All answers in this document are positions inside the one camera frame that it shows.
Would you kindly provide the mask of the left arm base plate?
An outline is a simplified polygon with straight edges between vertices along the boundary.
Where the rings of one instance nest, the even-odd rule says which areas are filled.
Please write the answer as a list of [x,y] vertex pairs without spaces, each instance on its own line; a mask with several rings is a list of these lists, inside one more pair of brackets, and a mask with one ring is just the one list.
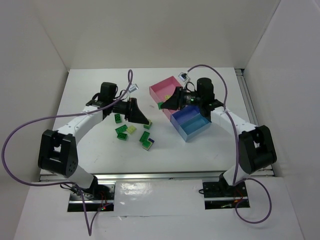
[[[104,185],[108,188],[107,193],[105,191],[100,190],[95,196],[92,196],[88,193],[83,192],[84,203],[87,212],[96,212],[99,208],[101,208],[102,212],[114,211],[116,183],[112,181],[107,181],[105,183],[102,183],[101,185]],[[83,201],[77,188],[74,185],[62,185],[61,187],[70,191],[67,212],[83,212]]]

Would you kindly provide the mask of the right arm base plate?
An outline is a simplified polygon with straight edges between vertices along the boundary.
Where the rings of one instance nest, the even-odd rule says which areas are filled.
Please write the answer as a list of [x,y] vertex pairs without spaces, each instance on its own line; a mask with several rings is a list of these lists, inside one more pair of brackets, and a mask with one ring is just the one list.
[[218,182],[203,182],[202,189],[198,193],[204,197],[206,210],[249,208],[247,188],[244,182],[222,190]]

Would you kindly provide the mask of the green yellow blue lego stack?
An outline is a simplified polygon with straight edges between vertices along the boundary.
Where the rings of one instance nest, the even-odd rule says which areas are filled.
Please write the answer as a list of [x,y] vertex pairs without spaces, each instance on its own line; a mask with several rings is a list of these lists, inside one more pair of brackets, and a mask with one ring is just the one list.
[[154,144],[154,142],[155,141],[153,139],[148,138],[142,143],[142,148],[148,151],[151,148],[151,146]]

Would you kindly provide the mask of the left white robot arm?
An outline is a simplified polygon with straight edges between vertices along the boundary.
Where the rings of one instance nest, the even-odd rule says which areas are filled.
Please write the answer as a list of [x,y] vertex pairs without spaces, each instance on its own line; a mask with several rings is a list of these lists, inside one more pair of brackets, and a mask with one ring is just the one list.
[[111,113],[123,115],[125,120],[131,123],[149,122],[139,109],[136,98],[115,103],[117,90],[115,83],[103,82],[100,92],[86,104],[84,115],[75,117],[57,130],[46,130],[41,136],[38,167],[63,176],[90,196],[95,198],[100,194],[107,196],[110,189],[99,184],[95,175],[88,173],[79,165],[78,143]]

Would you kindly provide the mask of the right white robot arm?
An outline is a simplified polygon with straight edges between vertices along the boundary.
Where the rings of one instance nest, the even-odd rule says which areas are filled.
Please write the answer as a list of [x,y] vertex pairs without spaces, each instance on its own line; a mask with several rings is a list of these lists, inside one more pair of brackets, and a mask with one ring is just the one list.
[[198,107],[204,118],[234,136],[236,162],[219,176],[218,183],[222,189],[236,186],[277,161],[270,129],[249,123],[228,110],[225,103],[216,99],[211,79],[199,78],[194,91],[177,86],[160,108],[176,111],[186,106]]

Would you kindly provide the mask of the green and yellow lego stack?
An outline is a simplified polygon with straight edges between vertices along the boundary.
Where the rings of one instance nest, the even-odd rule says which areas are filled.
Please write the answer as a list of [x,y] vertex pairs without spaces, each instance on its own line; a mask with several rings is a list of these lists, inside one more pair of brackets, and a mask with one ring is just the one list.
[[148,121],[148,124],[144,124],[143,127],[144,127],[145,129],[148,129],[148,130],[149,130],[149,129],[151,128],[152,124],[153,124],[152,121],[149,120],[149,121]]

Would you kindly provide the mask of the small green lego piece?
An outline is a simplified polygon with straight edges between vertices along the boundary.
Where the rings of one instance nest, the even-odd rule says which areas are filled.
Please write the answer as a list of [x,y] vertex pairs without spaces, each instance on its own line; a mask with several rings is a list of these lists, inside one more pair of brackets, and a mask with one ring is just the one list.
[[163,108],[162,108],[162,105],[163,105],[163,102],[162,102],[162,101],[157,103],[157,106],[158,106],[158,109],[159,109],[159,110],[162,110],[162,109],[163,109]]

